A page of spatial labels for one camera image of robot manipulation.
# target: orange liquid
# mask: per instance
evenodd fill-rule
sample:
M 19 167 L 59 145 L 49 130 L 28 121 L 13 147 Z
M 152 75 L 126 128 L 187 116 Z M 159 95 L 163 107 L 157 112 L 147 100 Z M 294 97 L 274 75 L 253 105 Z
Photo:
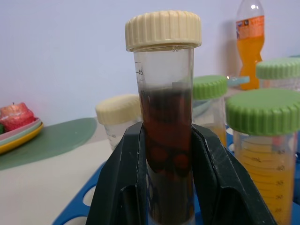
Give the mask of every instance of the orange liquid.
M 273 152 L 270 145 L 248 143 L 236 152 L 236 157 L 248 171 L 277 224 L 289 225 L 293 199 L 293 155 Z
M 262 61 L 260 52 L 263 48 L 264 36 L 238 40 L 238 50 L 243 63 L 240 76 L 249 76 L 250 82 L 240 85 L 242 90 L 258 89 L 259 82 L 255 76 L 255 66 Z
M 226 129 L 221 127 L 216 127 L 213 124 L 201 124 L 200 126 L 203 126 L 205 128 L 210 129 L 212 132 L 214 132 L 220 139 L 221 143 L 226 146 Z

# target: brown liquid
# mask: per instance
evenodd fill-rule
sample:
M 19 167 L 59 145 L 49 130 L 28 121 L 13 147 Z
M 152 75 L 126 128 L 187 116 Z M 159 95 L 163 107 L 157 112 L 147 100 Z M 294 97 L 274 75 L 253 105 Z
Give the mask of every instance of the brown liquid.
M 149 220 L 181 225 L 195 214 L 191 172 L 191 90 L 140 92 L 146 133 Z

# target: orange soda bottle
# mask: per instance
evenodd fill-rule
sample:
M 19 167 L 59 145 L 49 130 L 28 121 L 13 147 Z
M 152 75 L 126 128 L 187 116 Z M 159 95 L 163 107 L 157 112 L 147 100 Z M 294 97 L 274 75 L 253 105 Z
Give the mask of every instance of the orange soda bottle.
M 240 76 L 249 76 L 250 82 L 241 84 L 242 90 L 258 89 L 255 65 L 262 61 L 260 52 L 264 43 L 264 11 L 259 0 L 243 0 L 237 22 L 237 42 L 242 68 Z

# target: white wall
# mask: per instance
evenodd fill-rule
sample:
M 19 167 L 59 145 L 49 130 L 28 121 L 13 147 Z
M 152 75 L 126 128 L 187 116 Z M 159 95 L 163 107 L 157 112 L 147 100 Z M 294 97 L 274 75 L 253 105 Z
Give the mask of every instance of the white wall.
M 241 0 L 0 0 L 0 106 L 25 102 L 46 125 L 95 116 L 99 101 L 137 93 L 124 24 L 174 9 L 202 19 L 195 76 L 237 74 Z M 300 1 L 262 0 L 263 59 L 300 54 Z

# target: bottle cap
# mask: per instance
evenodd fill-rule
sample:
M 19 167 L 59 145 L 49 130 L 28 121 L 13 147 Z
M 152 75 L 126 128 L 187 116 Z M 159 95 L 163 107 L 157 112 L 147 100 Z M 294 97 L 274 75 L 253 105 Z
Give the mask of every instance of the bottle cap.
M 300 77 L 300 58 L 261 61 L 256 65 L 256 77 L 266 80 Z
M 99 123 L 116 125 L 141 116 L 138 95 L 127 94 L 109 98 L 96 106 Z
M 221 75 L 207 75 L 194 78 L 195 100 L 219 98 L 227 92 L 227 78 Z
M 300 130 L 300 93 L 258 89 L 226 101 L 226 120 L 233 130 L 249 135 L 285 135 Z
M 194 13 L 160 11 L 133 17 L 125 24 L 126 50 L 149 45 L 201 45 L 201 20 Z

